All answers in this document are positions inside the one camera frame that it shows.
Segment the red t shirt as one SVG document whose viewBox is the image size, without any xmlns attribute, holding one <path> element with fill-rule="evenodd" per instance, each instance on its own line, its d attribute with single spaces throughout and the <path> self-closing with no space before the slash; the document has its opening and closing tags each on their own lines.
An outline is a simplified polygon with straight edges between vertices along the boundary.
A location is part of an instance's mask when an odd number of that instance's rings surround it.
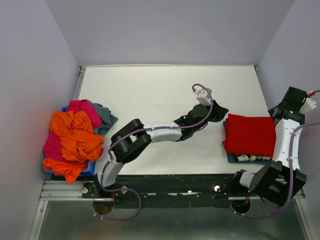
<svg viewBox="0 0 320 240">
<path fill-rule="evenodd" d="M 276 144 L 276 130 L 269 116 L 228 114 L 224 122 L 223 147 L 229 155 L 272 157 Z"/>
</svg>

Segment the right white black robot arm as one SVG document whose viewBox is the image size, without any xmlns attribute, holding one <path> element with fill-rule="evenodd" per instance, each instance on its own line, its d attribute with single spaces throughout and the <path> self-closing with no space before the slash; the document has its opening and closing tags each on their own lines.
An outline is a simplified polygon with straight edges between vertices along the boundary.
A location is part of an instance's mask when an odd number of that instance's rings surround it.
<svg viewBox="0 0 320 240">
<path fill-rule="evenodd" d="M 274 153 L 256 173 L 244 169 L 234 174 L 230 191 L 241 196 L 253 193 L 278 206 L 286 207 L 305 185 L 307 176 L 300 171 L 298 152 L 305 115 L 301 108 L 307 102 L 307 92 L 289 87 L 282 101 L 268 110 L 274 120 L 276 140 Z"/>
</svg>

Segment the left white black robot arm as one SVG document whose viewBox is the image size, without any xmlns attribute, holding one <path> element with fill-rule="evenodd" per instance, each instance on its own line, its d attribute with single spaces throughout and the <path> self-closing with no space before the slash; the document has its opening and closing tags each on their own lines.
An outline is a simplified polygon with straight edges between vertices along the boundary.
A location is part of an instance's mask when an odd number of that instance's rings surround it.
<svg viewBox="0 0 320 240">
<path fill-rule="evenodd" d="M 166 125 L 146 125 L 133 119 L 111 137 L 109 160 L 96 174 L 93 191 L 101 198 L 107 197 L 124 165 L 139 157 L 150 144 L 186 141 L 208 123 L 222 121 L 228 112 L 214 100 L 209 105 L 195 105 L 186 115 Z"/>
</svg>

